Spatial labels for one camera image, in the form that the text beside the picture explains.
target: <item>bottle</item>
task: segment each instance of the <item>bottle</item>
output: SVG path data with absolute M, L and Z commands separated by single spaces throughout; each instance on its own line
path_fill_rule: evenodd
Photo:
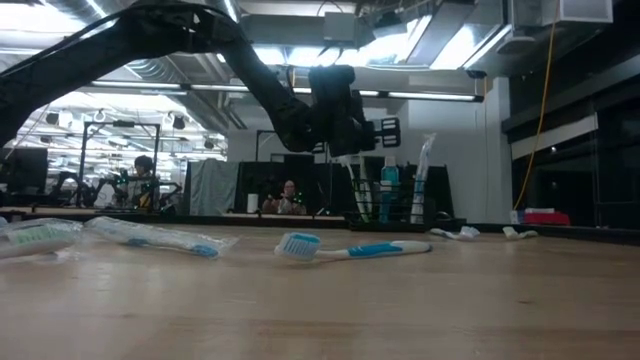
M 381 223 L 389 222 L 389 208 L 391 202 L 397 198 L 399 182 L 400 173 L 396 166 L 395 156 L 385 157 L 380 180 L 379 220 Z

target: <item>wooden table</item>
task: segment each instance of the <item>wooden table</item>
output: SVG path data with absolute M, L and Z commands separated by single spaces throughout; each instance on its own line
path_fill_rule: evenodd
M 110 244 L 0 265 L 0 359 L 638 359 L 640 249 L 432 239 L 430 254 L 289 263 L 284 230 L 207 260 Z M 314 230 L 327 248 L 426 235 Z

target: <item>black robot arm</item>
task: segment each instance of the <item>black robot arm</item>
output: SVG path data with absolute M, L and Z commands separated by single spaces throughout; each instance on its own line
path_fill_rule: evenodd
M 350 85 L 353 68 L 313 69 L 314 104 L 295 98 L 253 51 L 240 26 L 219 10 L 181 1 L 138 1 L 0 73 L 0 144 L 36 109 L 117 68 L 175 52 L 221 53 L 266 110 L 284 146 L 311 151 L 327 142 L 333 156 L 400 144 L 397 119 L 375 130 Z M 87 35 L 109 21 L 115 24 Z

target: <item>pipe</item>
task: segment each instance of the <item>pipe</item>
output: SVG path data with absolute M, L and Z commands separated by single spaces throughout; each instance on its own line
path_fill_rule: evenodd
M 123 9 L 118 1 L 113 0 L 47 0 L 47 4 L 58 11 L 87 24 L 95 22 L 107 14 Z M 182 83 L 188 81 L 187 76 L 171 61 L 169 57 L 159 59 L 136 60 L 127 67 L 144 81 Z M 184 97 L 169 96 L 173 101 L 181 103 L 192 112 L 193 118 L 205 129 L 218 133 L 226 133 L 229 122 L 219 111 L 208 104 L 200 94 L 188 94 Z

